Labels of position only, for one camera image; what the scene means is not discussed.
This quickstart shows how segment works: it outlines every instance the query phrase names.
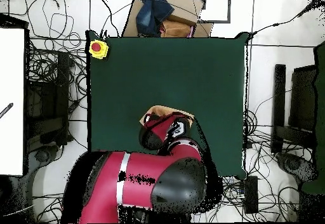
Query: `cardboard box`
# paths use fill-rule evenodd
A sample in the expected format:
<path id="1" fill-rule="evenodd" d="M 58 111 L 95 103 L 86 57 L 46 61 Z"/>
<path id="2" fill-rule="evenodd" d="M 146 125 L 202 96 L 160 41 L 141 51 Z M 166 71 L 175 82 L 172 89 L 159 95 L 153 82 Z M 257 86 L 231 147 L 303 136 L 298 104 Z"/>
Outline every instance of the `cardboard box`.
<path id="1" fill-rule="evenodd" d="M 168 20 L 173 22 L 181 22 L 189 26 L 196 26 L 193 37 L 208 37 L 211 34 L 212 23 L 197 24 L 197 16 L 199 16 L 203 7 L 203 2 L 200 0 L 167 0 L 169 4 L 175 9 L 168 17 Z M 129 16 L 124 26 L 122 37 L 137 37 L 138 29 L 136 27 L 136 16 L 143 6 L 141 0 L 133 0 Z"/>
<path id="2" fill-rule="evenodd" d="M 201 0 L 166 0 L 175 9 L 168 17 L 172 22 L 180 22 L 195 26 L 201 13 L 203 2 Z"/>

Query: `brown paper bag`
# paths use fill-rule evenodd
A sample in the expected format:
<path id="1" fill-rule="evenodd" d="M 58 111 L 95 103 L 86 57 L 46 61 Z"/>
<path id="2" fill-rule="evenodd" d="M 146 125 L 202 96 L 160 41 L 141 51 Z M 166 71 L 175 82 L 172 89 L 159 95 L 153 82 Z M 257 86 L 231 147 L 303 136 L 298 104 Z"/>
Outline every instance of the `brown paper bag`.
<path id="1" fill-rule="evenodd" d="M 151 113 L 155 113 L 156 115 L 158 116 L 162 116 L 162 115 L 169 115 L 173 112 L 181 112 L 185 115 L 188 115 L 190 116 L 191 118 L 194 119 L 194 115 L 188 113 L 188 112 L 185 112 L 185 111 L 182 111 L 182 110 L 178 110 L 178 109 L 173 109 L 171 107 L 164 107 L 163 105 L 154 105 L 153 107 L 149 108 L 149 110 L 142 116 L 142 118 L 140 119 L 140 123 L 142 125 L 144 125 L 144 119 L 145 119 L 145 115 L 146 114 L 151 114 Z M 189 123 L 190 123 L 190 127 L 193 123 L 193 121 L 191 119 L 188 119 Z"/>

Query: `green panel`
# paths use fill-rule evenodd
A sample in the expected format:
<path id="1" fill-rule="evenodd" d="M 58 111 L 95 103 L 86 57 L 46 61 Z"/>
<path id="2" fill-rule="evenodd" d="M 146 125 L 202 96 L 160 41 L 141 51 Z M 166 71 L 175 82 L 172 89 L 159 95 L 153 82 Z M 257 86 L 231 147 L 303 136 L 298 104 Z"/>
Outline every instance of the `green panel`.
<path id="1" fill-rule="evenodd" d="M 247 37 L 107 38 L 108 60 L 91 57 L 91 149 L 148 152 L 138 141 L 139 119 L 151 106 L 164 105 L 196 116 L 220 175 L 244 177 Z M 96 38 L 91 31 L 90 40 Z"/>
<path id="2" fill-rule="evenodd" d="M 314 54 L 315 62 L 318 65 L 317 79 L 315 80 L 317 90 L 315 161 L 319 176 L 315 181 L 304 183 L 302 190 L 308 194 L 325 194 L 325 43 L 316 47 Z"/>

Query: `emergency stop button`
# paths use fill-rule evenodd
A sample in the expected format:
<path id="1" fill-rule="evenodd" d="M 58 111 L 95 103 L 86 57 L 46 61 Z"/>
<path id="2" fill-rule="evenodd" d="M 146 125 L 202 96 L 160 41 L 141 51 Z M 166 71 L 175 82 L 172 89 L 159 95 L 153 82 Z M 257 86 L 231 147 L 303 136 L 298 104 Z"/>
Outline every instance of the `emergency stop button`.
<path id="1" fill-rule="evenodd" d="M 98 43 L 93 43 L 93 44 L 91 45 L 91 49 L 92 49 L 93 51 L 100 51 L 100 50 L 101 50 L 101 47 L 100 47 L 100 45 L 99 45 Z"/>
<path id="2" fill-rule="evenodd" d="M 90 42 L 89 53 L 92 57 L 97 59 L 103 59 L 107 56 L 107 52 L 109 47 L 107 46 L 106 42 L 94 40 Z"/>

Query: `white stripe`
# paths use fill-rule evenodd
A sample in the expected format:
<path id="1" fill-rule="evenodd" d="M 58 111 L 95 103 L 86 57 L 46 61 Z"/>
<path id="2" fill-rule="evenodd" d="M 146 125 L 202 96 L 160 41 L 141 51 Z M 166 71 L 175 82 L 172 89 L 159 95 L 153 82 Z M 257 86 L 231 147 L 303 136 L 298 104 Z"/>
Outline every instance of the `white stripe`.
<path id="1" fill-rule="evenodd" d="M 128 161 L 130 157 L 130 153 L 125 152 L 123 156 L 123 160 L 121 163 L 121 167 L 119 168 L 120 172 L 126 173 L 126 168 L 128 167 Z M 117 182 L 116 185 L 116 200 L 118 204 L 123 204 L 123 187 L 124 187 L 124 181 Z"/>

